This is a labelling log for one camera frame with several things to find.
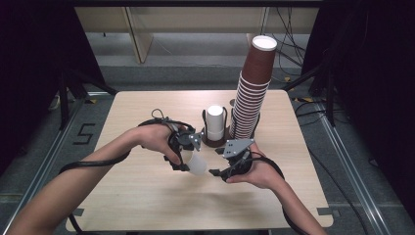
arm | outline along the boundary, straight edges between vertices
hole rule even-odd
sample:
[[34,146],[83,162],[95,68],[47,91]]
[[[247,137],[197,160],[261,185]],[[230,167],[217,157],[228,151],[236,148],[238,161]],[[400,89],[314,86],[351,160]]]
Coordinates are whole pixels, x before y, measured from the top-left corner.
[[[142,145],[165,154],[179,165],[179,158],[167,145],[169,134],[170,129],[161,124],[135,127],[83,161],[115,159],[135,146]],[[53,234],[61,221],[77,208],[111,168],[112,165],[81,167],[61,173],[22,209],[7,234]]]
[[[251,145],[251,151],[261,153],[256,144]],[[250,171],[243,175],[234,175],[227,183],[248,182],[258,188],[270,189],[291,219],[291,221],[308,234],[326,234],[321,225],[300,201],[291,186],[269,164],[261,161],[253,162]]]

gray floor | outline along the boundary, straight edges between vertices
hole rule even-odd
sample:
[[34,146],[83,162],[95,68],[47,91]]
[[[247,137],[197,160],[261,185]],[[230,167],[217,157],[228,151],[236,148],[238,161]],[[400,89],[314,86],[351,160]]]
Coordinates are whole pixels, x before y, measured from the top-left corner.
[[[88,38],[96,54],[107,83],[118,90],[167,90],[167,89],[236,89],[238,72],[248,52],[245,34],[156,34],[150,54],[145,64],[137,64],[130,38],[127,34],[88,33]],[[296,42],[305,48],[308,36],[296,35]],[[283,51],[299,60],[298,55],[288,46]],[[285,84],[285,79],[295,79],[300,67],[284,58],[276,58],[274,64],[271,89],[278,89]],[[306,92],[309,82],[289,92],[293,98],[308,97]],[[106,114],[111,107],[112,99],[99,99],[96,103],[84,104],[73,123],[66,143],[60,149],[57,159],[52,163],[47,180],[57,174],[59,168],[69,162],[78,160],[93,151],[100,130],[105,122]],[[293,101],[293,108],[302,102]],[[336,108],[341,109],[341,100],[337,100]],[[299,114],[315,111],[314,104],[303,106]],[[415,227],[399,199],[391,189],[387,179],[374,166],[368,163],[371,157],[364,143],[360,140],[347,115],[336,112],[335,131],[339,133],[346,151],[355,164],[365,187],[373,197],[381,211],[391,234],[415,234]],[[356,207],[362,217],[369,234],[376,234],[373,222],[362,206],[339,154],[329,138],[323,123],[324,118],[318,114],[299,117],[305,142],[318,160],[328,168],[335,180],[339,182],[346,196]],[[0,178],[0,231],[3,231],[13,215],[15,208],[30,186],[42,159],[48,154],[60,121],[59,111],[51,111],[33,135],[26,148],[28,153],[18,157]],[[77,131],[83,123],[94,123],[89,131],[94,135],[88,145],[75,146],[79,140]],[[315,159],[314,164],[323,186],[330,208],[334,213],[335,222],[327,228],[329,234],[363,234],[362,226],[334,181],[322,165]],[[62,224],[56,234],[68,233]],[[192,234],[177,232],[174,234]],[[209,234],[256,234],[254,231],[215,231]],[[295,234],[291,229],[275,229],[272,234]]]

wooden table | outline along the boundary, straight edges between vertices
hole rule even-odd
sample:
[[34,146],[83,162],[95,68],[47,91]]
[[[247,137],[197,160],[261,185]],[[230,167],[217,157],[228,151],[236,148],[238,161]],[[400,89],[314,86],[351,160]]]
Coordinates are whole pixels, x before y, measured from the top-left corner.
[[[200,131],[204,127],[203,110],[218,104],[230,113],[229,102],[235,98],[236,90],[119,92],[96,148],[152,118],[153,109],[161,109],[165,116],[190,123]],[[317,212],[317,208],[328,208],[327,201],[285,91],[267,91],[255,141],[281,167],[317,220],[331,226],[332,216]],[[207,168],[227,167],[227,161],[206,145],[200,155]],[[281,204],[270,190],[248,183],[228,185],[208,172],[196,176],[173,171],[162,154],[141,147],[115,165],[79,208],[84,209],[76,217],[80,227],[95,231],[289,227]],[[72,230],[69,222],[67,228]]]

hand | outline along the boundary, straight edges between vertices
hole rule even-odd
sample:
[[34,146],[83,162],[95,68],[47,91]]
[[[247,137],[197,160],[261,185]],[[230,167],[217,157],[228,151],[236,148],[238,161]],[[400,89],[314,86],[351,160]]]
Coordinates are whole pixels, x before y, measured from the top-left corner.
[[179,157],[170,149],[167,144],[171,130],[163,124],[151,124],[136,127],[139,133],[138,145],[146,149],[160,152],[166,155],[174,164],[180,165]]
[[[253,152],[253,158],[259,158],[260,155],[264,154],[259,150],[256,143],[250,146]],[[245,174],[234,175],[226,180],[227,183],[240,183],[247,182],[251,183],[258,188],[270,189],[272,183],[276,180],[284,180],[278,172],[270,164],[262,161],[254,161],[250,171]]]

forearm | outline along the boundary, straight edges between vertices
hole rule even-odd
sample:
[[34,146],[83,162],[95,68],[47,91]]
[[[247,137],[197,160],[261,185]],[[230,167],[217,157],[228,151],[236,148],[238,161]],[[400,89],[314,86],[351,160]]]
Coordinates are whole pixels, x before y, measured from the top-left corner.
[[296,226],[307,234],[326,234],[285,180],[282,178],[275,180],[270,189],[278,197],[284,211]]
[[[128,130],[117,139],[92,153],[83,162],[105,161],[119,157],[138,143],[134,130]],[[111,169],[110,166],[81,167],[65,171],[49,182],[15,218],[10,234],[52,234],[65,219],[89,195],[98,182]]]

